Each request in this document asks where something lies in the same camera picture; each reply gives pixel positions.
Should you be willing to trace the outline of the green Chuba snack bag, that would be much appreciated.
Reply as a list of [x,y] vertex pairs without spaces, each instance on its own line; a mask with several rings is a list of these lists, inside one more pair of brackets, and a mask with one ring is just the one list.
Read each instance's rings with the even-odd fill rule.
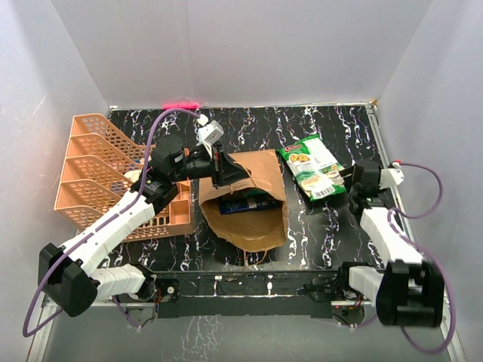
[[277,150],[300,189],[310,201],[319,201],[346,191],[340,162],[319,135],[311,135]]

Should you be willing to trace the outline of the blue snack bag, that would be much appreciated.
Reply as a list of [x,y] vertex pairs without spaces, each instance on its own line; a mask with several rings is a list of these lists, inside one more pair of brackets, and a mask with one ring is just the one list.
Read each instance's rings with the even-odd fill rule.
[[268,194],[258,194],[248,198],[221,200],[219,209],[222,215],[244,213],[249,211],[263,211],[277,208],[280,201]]

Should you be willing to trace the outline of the brown paper bag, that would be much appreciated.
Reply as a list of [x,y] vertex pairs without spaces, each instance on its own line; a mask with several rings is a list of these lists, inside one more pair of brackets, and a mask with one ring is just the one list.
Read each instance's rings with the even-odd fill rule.
[[275,150],[239,152],[232,157],[251,175],[219,189],[209,178],[199,180],[198,202],[206,222],[219,238],[247,252],[282,246],[287,239],[288,207]]

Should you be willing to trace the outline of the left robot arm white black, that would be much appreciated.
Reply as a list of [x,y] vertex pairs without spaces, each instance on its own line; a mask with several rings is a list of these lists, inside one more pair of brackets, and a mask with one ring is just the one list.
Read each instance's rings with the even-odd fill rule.
[[198,145],[186,153],[177,135],[164,137],[151,151],[138,181],[94,224],[57,247],[39,254],[38,288],[70,317],[85,312],[97,299],[131,294],[150,300],[156,289],[152,272],[140,265],[99,267],[130,233],[148,223],[179,194],[179,181],[210,178],[213,187],[230,186],[251,173],[223,151]]

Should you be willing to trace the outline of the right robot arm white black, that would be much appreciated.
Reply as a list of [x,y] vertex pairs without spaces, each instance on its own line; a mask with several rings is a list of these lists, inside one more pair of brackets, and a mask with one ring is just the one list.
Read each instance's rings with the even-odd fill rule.
[[360,160],[340,175],[349,193],[349,212],[373,241],[386,268],[344,262],[337,272],[337,292],[345,299],[360,295],[372,302],[385,326],[439,326],[445,289],[441,270],[411,244],[380,197],[403,181],[400,163],[384,168],[376,161]]

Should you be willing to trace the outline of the red LED strip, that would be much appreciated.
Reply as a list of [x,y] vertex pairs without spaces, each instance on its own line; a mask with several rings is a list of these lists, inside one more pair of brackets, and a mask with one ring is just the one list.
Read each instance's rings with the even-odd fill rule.
[[164,103],[163,109],[198,109],[199,103],[193,101],[177,101]]

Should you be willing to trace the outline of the peach plastic desk organizer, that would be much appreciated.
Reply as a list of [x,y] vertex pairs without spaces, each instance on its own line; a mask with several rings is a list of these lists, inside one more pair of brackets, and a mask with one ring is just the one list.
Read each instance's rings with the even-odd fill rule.
[[[140,175],[144,150],[101,114],[74,116],[54,209],[85,230],[117,204]],[[192,186],[182,181],[177,188],[175,199],[126,242],[194,232]]]

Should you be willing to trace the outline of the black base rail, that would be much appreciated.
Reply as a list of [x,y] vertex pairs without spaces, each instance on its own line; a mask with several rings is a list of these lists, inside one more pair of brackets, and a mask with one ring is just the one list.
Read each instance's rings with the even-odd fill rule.
[[148,299],[124,294],[121,304],[151,308],[157,318],[191,316],[308,315],[332,318],[337,308],[372,307],[369,300],[343,299],[335,271],[157,272]]

